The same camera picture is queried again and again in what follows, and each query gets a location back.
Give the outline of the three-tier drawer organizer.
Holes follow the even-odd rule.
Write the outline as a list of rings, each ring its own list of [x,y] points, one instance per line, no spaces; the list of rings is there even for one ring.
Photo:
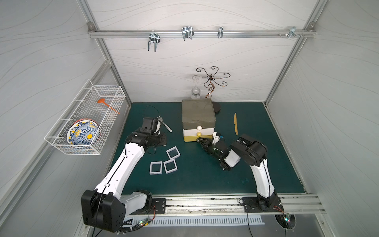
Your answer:
[[[198,138],[213,138],[216,116],[211,99],[184,99],[182,106],[182,127],[185,142]]]

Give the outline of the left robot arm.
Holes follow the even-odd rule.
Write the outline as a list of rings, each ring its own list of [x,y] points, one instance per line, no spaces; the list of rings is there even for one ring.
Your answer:
[[[121,155],[105,178],[94,190],[86,190],[81,197],[83,222],[100,230],[117,232],[127,215],[138,210],[149,211],[151,193],[135,191],[121,200],[124,186],[139,160],[150,147],[167,144],[166,135],[160,132],[158,118],[143,118],[143,124],[128,135]]]

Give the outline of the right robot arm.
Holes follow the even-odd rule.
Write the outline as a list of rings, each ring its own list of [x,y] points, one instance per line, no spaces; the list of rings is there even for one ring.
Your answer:
[[[198,137],[197,143],[210,156],[216,158],[223,170],[230,171],[241,160],[251,168],[257,187],[257,206],[268,211],[277,200],[267,165],[267,147],[260,141],[243,134],[230,146],[214,133],[212,138]]]

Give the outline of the white brooch box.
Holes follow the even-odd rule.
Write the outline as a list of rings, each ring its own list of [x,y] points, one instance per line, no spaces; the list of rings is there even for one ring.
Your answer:
[[[162,169],[163,169],[163,162],[151,162],[150,163],[150,169],[149,169],[149,174],[150,175],[161,175],[162,174]]]
[[[181,156],[178,148],[176,146],[166,150],[166,153],[170,160],[174,160],[176,158],[179,158]]]
[[[175,159],[165,161],[163,162],[163,165],[166,174],[173,173],[178,170]]]

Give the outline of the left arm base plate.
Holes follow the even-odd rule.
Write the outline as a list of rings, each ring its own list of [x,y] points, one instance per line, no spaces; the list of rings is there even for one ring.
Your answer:
[[[145,206],[141,209],[132,212],[132,215],[154,215],[165,214],[166,199],[165,198],[150,198],[147,200]]]

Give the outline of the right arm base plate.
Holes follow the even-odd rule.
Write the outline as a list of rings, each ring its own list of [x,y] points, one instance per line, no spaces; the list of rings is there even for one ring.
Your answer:
[[[284,207],[281,205],[279,197],[242,197],[239,203],[243,206],[246,213],[274,212],[282,213]]]

